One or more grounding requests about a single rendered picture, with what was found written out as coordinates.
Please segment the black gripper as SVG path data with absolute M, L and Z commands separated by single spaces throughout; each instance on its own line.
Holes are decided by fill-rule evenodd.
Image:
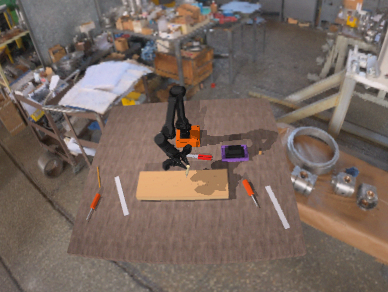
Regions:
M 172 144 L 167 146 L 164 152 L 166 153 L 166 156 L 169 156 L 171 158 L 171 160 L 167 159 L 162 163 L 163 170 L 167 171 L 168 169 L 170 169 L 170 166 L 169 166 L 170 164 L 172 164 L 173 167 L 179 166 L 187 170 L 187 167 L 178 158 L 181 158 L 181 160 L 184 161 L 186 165 L 190 166 L 186 155 L 191 153 L 191 150 L 192 150 L 192 146 L 190 144 L 187 144 L 186 146 L 184 146 L 183 151 L 181 152 L 179 149 L 177 150 Z

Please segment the white flat strip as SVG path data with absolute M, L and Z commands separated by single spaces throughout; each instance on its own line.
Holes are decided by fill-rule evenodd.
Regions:
M 275 209 L 278 212 L 277 214 L 278 214 L 278 216 L 280 216 L 280 220 L 282 221 L 282 224 L 284 225 L 285 229 L 290 228 L 290 226 L 289 226 L 289 224 L 288 224 L 288 222 L 287 222 L 287 220 L 285 218 L 285 215 L 283 214 L 283 211 L 280 208 L 280 205 L 277 202 L 276 197 L 274 196 L 274 193 L 273 193 L 272 189 L 270 188 L 270 186 L 266 186 L 265 189 L 268 191 L 268 195 L 272 199 L 272 203 L 275 206 Z
M 126 202 L 125 202 L 125 198 L 124 198 L 124 194 L 123 194 L 123 191 L 122 191 L 122 186 L 121 186 L 121 182 L 120 182 L 119 176 L 116 176 L 115 180 L 116 180 L 116 184 L 117 184 L 118 193 L 119 193 L 119 197 L 120 197 L 120 201 L 121 201 L 121 205 L 122 205 L 124 216 L 129 215 L 128 210 L 127 210 L 127 206 L 126 206 Z

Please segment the tan flat panel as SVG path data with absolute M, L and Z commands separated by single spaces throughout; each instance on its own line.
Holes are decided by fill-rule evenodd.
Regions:
M 227 169 L 140 171 L 138 200 L 208 200 L 229 198 Z

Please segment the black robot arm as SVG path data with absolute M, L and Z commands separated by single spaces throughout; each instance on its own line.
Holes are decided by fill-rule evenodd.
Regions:
M 183 97 L 186 89 L 183 86 L 174 85 L 169 91 L 167 112 L 165 124 L 162 130 L 155 135 L 154 143 L 163 151 L 167 146 L 171 145 L 168 139 L 173 139 L 176 136 L 175 127 L 180 130 L 180 139 L 190 138 L 191 124 L 185 117 Z M 171 96 L 172 95 L 172 96 Z M 174 126 L 175 111 L 177 111 L 177 121 Z

